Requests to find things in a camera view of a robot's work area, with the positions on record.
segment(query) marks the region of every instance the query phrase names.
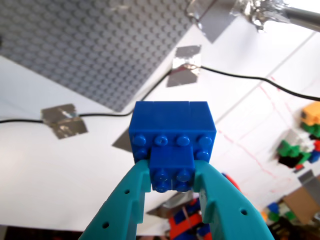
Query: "orange lego brick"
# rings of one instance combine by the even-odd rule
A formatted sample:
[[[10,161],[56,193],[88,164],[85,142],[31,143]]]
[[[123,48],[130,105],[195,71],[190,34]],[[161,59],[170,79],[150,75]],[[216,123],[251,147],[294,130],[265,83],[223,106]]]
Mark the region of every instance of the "orange lego brick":
[[[306,106],[301,113],[301,121],[308,126],[320,124],[320,102],[315,101]]]

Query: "blue 2x2 lego brick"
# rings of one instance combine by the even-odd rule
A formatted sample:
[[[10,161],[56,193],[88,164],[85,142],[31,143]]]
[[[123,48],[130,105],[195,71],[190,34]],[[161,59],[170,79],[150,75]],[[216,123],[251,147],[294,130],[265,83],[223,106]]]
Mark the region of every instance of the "blue 2x2 lego brick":
[[[138,101],[129,127],[134,161],[150,160],[161,193],[191,189],[194,159],[209,162],[216,132],[207,102]]]
[[[319,158],[320,158],[320,151],[313,150],[308,161],[309,163],[313,164],[315,162],[318,162]]]

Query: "lego structure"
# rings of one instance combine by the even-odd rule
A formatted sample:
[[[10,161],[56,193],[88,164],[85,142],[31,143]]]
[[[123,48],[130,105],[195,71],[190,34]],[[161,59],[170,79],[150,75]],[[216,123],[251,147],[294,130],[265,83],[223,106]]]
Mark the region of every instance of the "lego structure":
[[[208,228],[202,232],[206,240],[273,239],[261,214],[209,164],[216,128],[206,102],[137,102],[129,135],[135,165],[79,240],[136,239],[151,184],[160,193],[199,193],[201,215],[188,224],[209,224],[211,236]]]
[[[129,127],[134,161],[149,160],[152,189],[191,189],[195,159],[209,162],[216,127],[206,102],[137,102]]]
[[[315,163],[320,158],[320,102],[302,110],[301,128],[290,129],[277,148],[279,163],[289,168],[306,161]]]

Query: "red lego brick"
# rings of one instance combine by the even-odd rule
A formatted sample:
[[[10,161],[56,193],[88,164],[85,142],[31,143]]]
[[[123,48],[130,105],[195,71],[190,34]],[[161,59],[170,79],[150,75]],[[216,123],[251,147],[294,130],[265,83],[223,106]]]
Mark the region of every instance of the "red lego brick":
[[[315,140],[314,142],[314,150],[320,152],[320,140]]]
[[[211,232],[208,232],[204,237],[203,240],[212,240]]]
[[[295,166],[295,170],[300,170],[303,169],[304,165],[303,164],[298,164],[297,166]]]
[[[173,217],[169,218],[170,224],[170,239],[174,239],[180,234],[186,232],[190,228],[193,228],[195,225],[202,223],[202,217],[200,214],[195,213],[190,216],[188,219],[182,221],[179,224],[175,223],[175,219]]]

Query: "duct tape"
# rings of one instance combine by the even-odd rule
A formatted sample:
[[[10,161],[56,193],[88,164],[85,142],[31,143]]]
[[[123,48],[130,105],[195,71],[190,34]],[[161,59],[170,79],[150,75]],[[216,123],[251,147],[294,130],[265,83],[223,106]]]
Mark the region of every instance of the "duct tape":
[[[236,0],[192,0],[186,14],[213,43],[236,18],[231,14]]]
[[[167,87],[197,82],[201,67],[200,51],[200,45],[177,47]]]
[[[42,109],[41,113],[43,122],[53,130],[58,139],[88,132],[73,104]]]
[[[112,147],[125,150],[127,152],[132,153],[130,136],[129,136],[129,128],[127,128],[120,137],[112,144]]]
[[[243,15],[258,31],[263,31],[267,21],[290,23],[284,7],[284,0],[237,0],[232,13]]]
[[[312,170],[301,175],[299,181],[314,201],[320,206],[320,181],[314,176]]]

